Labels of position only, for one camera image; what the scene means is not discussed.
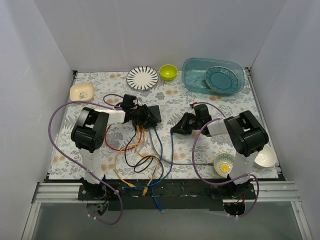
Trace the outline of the dark grey network switch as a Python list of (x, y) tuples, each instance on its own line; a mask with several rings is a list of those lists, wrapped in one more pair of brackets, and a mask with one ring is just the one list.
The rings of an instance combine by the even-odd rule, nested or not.
[(162, 122), (161, 112), (158, 105), (148, 106), (148, 110), (150, 111), (151, 119), (148, 122), (148, 127), (153, 128), (156, 127), (159, 123)]

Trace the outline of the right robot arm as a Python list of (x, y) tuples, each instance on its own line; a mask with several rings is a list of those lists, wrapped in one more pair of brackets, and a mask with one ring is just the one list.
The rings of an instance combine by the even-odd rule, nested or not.
[[(245, 192), (243, 184), (251, 178), (251, 170), (258, 153), (269, 142), (269, 136), (251, 111), (246, 110), (236, 116), (215, 118), (209, 114), (205, 103), (196, 104), (194, 113), (186, 112), (182, 119), (170, 129), (170, 132), (180, 135), (191, 135), (192, 131), (198, 130), (193, 142), (191, 158), (195, 173), (204, 183), (212, 186), (226, 186), (227, 195), (237, 199)], [(227, 180), (214, 183), (204, 179), (198, 172), (195, 164), (195, 148), (200, 135), (214, 137), (229, 135), (236, 151), (235, 160)]]

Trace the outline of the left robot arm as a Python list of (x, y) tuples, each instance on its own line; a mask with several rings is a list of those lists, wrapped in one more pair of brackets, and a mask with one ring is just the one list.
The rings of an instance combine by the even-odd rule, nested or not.
[(86, 168), (81, 180), (89, 185), (89, 194), (95, 200), (106, 196), (106, 187), (101, 184), (105, 174), (101, 167), (100, 148), (104, 142), (107, 127), (131, 121), (134, 126), (145, 129), (156, 127), (162, 121), (158, 105), (139, 105), (137, 98), (125, 94), (121, 103), (106, 110), (84, 107), (71, 131), (71, 140), (80, 150), (82, 163)]

